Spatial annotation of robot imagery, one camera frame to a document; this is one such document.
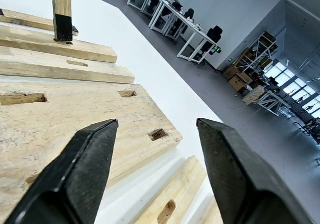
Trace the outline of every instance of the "wooden post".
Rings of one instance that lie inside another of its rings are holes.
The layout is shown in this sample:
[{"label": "wooden post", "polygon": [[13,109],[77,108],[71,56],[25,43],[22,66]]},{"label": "wooden post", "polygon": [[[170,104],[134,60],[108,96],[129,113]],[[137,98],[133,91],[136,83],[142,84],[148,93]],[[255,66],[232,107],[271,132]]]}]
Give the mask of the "wooden post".
[{"label": "wooden post", "polygon": [[52,0],[55,41],[72,41],[71,0]]}]

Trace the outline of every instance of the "white surface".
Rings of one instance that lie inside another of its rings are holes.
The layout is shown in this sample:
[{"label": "white surface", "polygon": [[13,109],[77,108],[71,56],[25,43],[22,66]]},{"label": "white surface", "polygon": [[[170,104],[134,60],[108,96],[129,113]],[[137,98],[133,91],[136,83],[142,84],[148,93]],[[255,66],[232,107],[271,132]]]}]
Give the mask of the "white surface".
[{"label": "white surface", "polygon": [[[250,34],[280,0],[179,0],[184,10],[194,9],[194,23],[199,23],[206,33],[215,25],[223,29],[217,43],[222,52],[206,58],[215,68],[228,60],[231,52]],[[182,35],[186,40],[191,33]],[[200,39],[191,44],[195,48]]]},{"label": "white surface", "polygon": [[[0,0],[0,7],[47,18],[53,16],[51,0]],[[96,223],[128,223],[187,157],[196,155],[205,166],[196,119],[220,119],[118,8],[101,0],[72,0],[72,22],[79,30],[78,39],[112,46],[118,54],[118,63],[135,74],[135,83],[143,85],[183,136],[176,149],[105,192]],[[2,82],[72,82],[0,78]],[[188,222],[203,198],[211,192],[209,181],[206,180],[182,223]]]}]

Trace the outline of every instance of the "shelving unit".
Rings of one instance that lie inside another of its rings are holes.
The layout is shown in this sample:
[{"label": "shelving unit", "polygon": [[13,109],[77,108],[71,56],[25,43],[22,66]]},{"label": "shelving unit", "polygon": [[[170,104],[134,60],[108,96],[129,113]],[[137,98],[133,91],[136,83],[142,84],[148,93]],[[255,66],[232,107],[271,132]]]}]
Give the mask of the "shelving unit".
[{"label": "shelving unit", "polygon": [[234,65],[243,69],[243,72],[251,68],[256,73],[261,73],[272,66],[273,61],[270,57],[277,48],[276,38],[265,31],[249,46],[240,60],[234,62]]}]

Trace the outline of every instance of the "wooden beam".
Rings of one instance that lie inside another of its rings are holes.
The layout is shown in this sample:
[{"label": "wooden beam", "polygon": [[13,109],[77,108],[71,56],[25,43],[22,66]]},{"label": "wooden beam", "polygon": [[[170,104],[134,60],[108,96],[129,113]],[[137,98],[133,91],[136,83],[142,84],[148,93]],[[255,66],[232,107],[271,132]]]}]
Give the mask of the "wooden beam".
[{"label": "wooden beam", "polygon": [[[55,30],[52,19],[33,16],[3,8],[0,8],[0,21],[15,23],[28,27],[41,28],[50,31]],[[78,30],[74,26],[72,26],[72,34],[78,35]]]},{"label": "wooden beam", "polygon": [[113,63],[3,46],[0,46],[0,75],[111,83],[133,83],[135,78],[126,68]]},{"label": "wooden beam", "polygon": [[55,42],[52,34],[0,25],[0,46],[52,53],[67,57],[115,63],[111,47],[74,40],[73,45]]},{"label": "wooden beam", "polygon": [[[29,98],[32,94],[37,94],[36,102]],[[34,176],[81,128],[118,119],[108,187],[182,139],[140,85],[0,83],[0,97],[0,101],[6,100],[0,104],[0,222],[13,210]],[[150,134],[158,129],[163,134],[152,140]]]},{"label": "wooden beam", "polygon": [[131,223],[181,223],[205,177],[197,158],[188,158]]},{"label": "wooden beam", "polygon": [[56,41],[72,41],[71,0],[52,0],[52,6]]},{"label": "wooden beam", "polygon": [[224,224],[219,207],[214,197],[206,207],[204,213],[196,222],[197,224]]}]

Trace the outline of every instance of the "cardboard box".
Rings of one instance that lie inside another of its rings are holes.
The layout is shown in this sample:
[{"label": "cardboard box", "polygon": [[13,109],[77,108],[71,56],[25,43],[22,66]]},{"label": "cardboard box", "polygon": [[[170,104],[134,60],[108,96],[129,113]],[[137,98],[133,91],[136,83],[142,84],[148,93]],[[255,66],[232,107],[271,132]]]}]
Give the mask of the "cardboard box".
[{"label": "cardboard box", "polygon": [[236,91],[240,91],[243,89],[245,86],[250,84],[252,82],[252,79],[246,75],[245,73],[239,73],[237,72],[235,76],[230,79],[228,82],[232,88],[234,88]]},{"label": "cardboard box", "polygon": [[223,72],[223,76],[227,78],[227,80],[230,80],[233,76],[235,76],[235,74],[238,72],[238,69],[236,67],[234,67],[234,65],[230,65],[229,68],[227,68],[225,70],[225,72]]}]

